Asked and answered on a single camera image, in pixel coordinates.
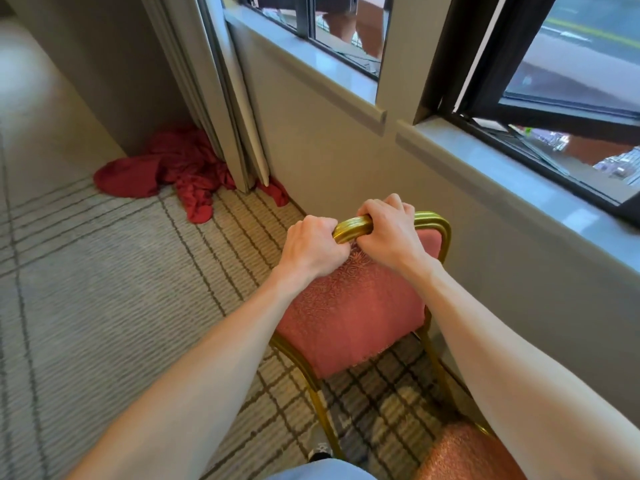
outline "left hand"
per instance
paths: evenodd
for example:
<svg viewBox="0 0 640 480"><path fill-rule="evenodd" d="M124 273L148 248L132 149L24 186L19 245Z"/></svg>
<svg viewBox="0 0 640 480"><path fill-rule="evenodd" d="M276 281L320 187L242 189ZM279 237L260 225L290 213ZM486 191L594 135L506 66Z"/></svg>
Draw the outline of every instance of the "left hand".
<svg viewBox="0 0 640 480"><path fill-rule="evenodd" d="M306 287L319 276L326 276L349 257L351 245L336 244L333 229L338 221L329 217L306 216L289 227L287 241L277 268L292 274Z"/></svg>

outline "window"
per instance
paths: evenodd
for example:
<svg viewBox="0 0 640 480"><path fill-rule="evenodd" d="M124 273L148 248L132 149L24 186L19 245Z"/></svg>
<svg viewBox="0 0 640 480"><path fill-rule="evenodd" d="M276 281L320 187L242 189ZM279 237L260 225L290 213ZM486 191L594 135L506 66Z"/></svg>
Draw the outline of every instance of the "window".
<svg viewBox="0 0 640 480"><path fill-rule="evenodd" d="M373 78L393 0L247 0L249 6Z"/></svg>
<svg viewBox="0 0 640 480"><path fill-rule="evenodd" d="M454 0L436 60L428 111L640 225L640 0Z"/></svg>

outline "window sill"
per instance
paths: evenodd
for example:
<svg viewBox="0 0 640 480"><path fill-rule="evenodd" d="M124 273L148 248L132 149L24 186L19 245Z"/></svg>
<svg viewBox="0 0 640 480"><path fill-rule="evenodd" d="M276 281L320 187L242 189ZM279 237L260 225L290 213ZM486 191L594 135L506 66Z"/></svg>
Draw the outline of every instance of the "window sill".
<svg viewBox="0 0 640 480"><path fill-rule="evenodd" d="M387 112L376 106L376 81L250 8L228 0L225 6L227 23L238 30L248 30L257 43L288 65L302 81L311 81L316 88L329 91L372 122L384 123Z"/></svg>
<svg viewBox="0 0 640 480"><path fill-rule="evenodd" d="M631 280L640 280L640 231L448 121L432 118L416 126L398 121L396 142L428 165L453 171L501 217L524 218L527 231L551 235L596 262L613 258Z"/></svg>

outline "pink upholstery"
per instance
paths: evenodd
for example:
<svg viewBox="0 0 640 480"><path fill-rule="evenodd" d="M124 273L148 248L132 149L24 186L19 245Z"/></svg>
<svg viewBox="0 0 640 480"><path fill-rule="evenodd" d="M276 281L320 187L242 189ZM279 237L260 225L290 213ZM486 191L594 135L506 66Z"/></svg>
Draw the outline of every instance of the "pink upholstery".
<svg viewBox="0 0 640 480"><path fill-rule="evenodd" d="M437 257L440 233L418 234ZM300 293L277 331L322 379L379 354L423 322L424 304L409 283L354 246L340 268Z"/></svg>
<svg viewBox="0 0 640 480"><path fill-rule="evenodd" d="M466 422L446 426L414 480L526 480L507 448Z"/></svg>

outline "hand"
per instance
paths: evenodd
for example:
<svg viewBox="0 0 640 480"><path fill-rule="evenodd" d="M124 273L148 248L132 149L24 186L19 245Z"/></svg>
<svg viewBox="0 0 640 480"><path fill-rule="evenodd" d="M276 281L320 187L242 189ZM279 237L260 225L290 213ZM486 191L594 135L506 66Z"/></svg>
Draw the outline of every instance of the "hand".
<svg viewBox="0 0 640 480"><path fill-rule="evenodd" d="M391 194L384 201L364 202L358 216L365 214L373 219L373 232L356 241L375 261L404 274L405 266L428 257L413 226L415 209L402 202L398 194Z"/></svg>
<svg viewBox="0 0 640 480"><path fill-rule="evenodd" d="M277 268L304 288L319 276L326 276L349 257L349 243L336 244L332 232L338 221L306 216L289 227Z"/></svg>

